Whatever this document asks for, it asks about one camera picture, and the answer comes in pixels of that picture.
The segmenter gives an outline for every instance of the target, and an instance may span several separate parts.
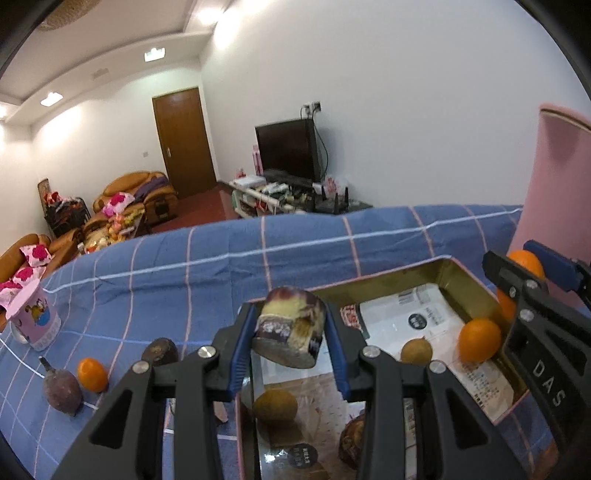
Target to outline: ceiling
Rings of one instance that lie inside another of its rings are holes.
[[[53,31],[35,30],[0,78],[0,107],[9,124],[31,125],[53,107],[40,105],[49,91],[65,100],[157,64],[197,57],[213,31],[197,14],[223,11],[228,0],[102,0],[84,17]],[[166,47],[163,60],[143,53]],[[108,74],[96,77],[108,70]]]

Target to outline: bed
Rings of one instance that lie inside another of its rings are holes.
[[[439,256],[452,256],[487,286],[480,267],[489,249],[505,252],[520,206],[445,205],[365,210],[344,216],[284,215],[233,220],[145,236],[86,255],[45,280],[62,319],[44,352],[75,371],[91,356],[114,384],[153,339],[166,336],[182,355],[233,323],[242,302],[278,286],[314,288]],[[9,329],[0,346],[0,430],[38,480],[51,477],[102,400],[85,393],[75,418],[49,408],[37,353]],[[219,427],[227,480],[238,479],[234,406]],[[499,426],[527,471],[551,436],[531,399]],[[174,419],[164,434],[164,478],[172,477]]]

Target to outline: black tv screen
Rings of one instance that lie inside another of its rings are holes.
[[[312,119],[291,120],[256,128],[263,170],[320,181],[316,133]]]

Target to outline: air vent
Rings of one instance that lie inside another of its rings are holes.
[[[94,81],[97,78],[102,77],[103,75],[107,75],[107,73],[109,73],[109,69],[99,69],[90,76],[91,76],[92,80]]]

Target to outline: pink cup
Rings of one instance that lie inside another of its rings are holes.
[[[52,312],[40,280],[33,280],[12,299],[6,319],[15,324],[37,350],[45,350],[60,331],[61,320]]]
[[[591,261],[591,121],[545,103],[540,108],[538,147],[523,213],[509,252],[537,240],[567,258]],[[552,296],[582,302],[550,284]]]

